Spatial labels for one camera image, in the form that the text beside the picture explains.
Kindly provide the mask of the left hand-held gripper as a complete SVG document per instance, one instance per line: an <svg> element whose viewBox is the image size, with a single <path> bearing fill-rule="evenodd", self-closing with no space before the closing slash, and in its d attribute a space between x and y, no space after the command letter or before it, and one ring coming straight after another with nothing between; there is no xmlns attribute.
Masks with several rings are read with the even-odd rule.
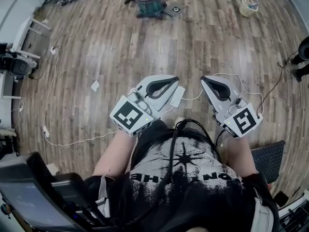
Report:
<svg viewBox="0 0 309 232"><path fill-rule="evenodd" d="M130 137L137 135L161 118L160 110L179 85L169 74L150 75L138 87L122 96L110 113L111 120Z"/></svg>

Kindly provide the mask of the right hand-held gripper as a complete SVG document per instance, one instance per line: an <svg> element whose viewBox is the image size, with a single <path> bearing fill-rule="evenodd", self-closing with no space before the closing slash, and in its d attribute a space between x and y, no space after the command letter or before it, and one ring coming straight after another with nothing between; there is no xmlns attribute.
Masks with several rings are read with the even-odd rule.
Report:
<svg viewBox="0 0 309 232"><path fill-rule="evenodd" d="M232 137L242 138L260 125L263 115L254 110L233 82L213 75L201 77L200 81L213 106L213 119Z"/></svg>

